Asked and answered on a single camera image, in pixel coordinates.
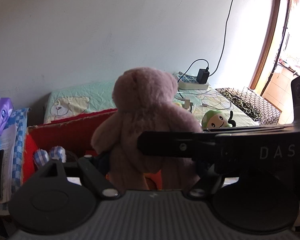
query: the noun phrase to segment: pink teddy bear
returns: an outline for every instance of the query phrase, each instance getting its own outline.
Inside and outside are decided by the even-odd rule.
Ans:
[[[109,179],[119,191],[148,189],[144,173],[159,170],[163,189],[198,181],[191,159],[145,156],[137,149],[143,131],[202,131],[190,112],[172,103],[177,88],[171,74],[148,67],[128,70],[116,81],[112,97],[118,112],[95,130],[91,145],[98,153],[110,151]]]

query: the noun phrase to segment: black cable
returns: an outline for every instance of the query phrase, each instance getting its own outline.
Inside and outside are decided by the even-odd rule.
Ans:
[[[197,59],[197,60],[195,60],[194,62],[191,63],[190,67],[188,67],[188,69],[186,70],[186,72],[184,72],[183,75],[178,79],[178,83],[181,80],[181,78],[183,78],[183,76],[189,71],[189,69],[192,67],[192,65],[194,63],[196,63],[197,61],[199,61],[199,60],[204,60],[208,64],[207,67],[209,68],[209,62],[208,62],[208,60],[206,60],[204,58],[199,58],[199,59]]]
[[[217,64],[217,68],[216,68],[216,70],[215,70],[211,75],[209,75],[209,77],[211,77],[211,76],[218,70],[218,67],[219,67],[219,64],[220,64],[220,61],[221,61],[221,58],[222,58],[222,55],[223,55],[223,51],[224,51],[224,49],[225,49],[225,44],[226,44],[226,33],[227,33],[227,25],[228,25],[228,20],[229,20],[230,12],[231,12],[232,3],[233,3],[233,0],[231,0],[229,13],[228,13],[228,17],[227,17],[227,20],[226,20],[225,36],[224,36],[224,38],[223,38],[223,46],[222,46],[221,55],[220,55],[220,58],[219,58],[219,61],[218,61],[218,64]]]

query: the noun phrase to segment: green plush toy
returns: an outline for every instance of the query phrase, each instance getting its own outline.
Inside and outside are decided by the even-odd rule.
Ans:
[[[202,128],[215,129],[221,127],[235,127],[235,121],[232,120],[233,112],[230,111],[230,118],[227,120],[219,110],[209,110],[202,118]]]

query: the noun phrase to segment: purple tissue box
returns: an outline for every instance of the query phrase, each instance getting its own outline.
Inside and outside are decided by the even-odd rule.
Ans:
[[[10,98],[0,98],[0,135],[13,110]]]

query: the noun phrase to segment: charger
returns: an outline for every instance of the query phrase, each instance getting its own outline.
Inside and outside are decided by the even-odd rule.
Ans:
[[[209,75],[210,75],[209,67],[207,67],[206,69],[201,68],[201,69],[199,69],[196,80],[199,84],[206,84],[208,81]]]

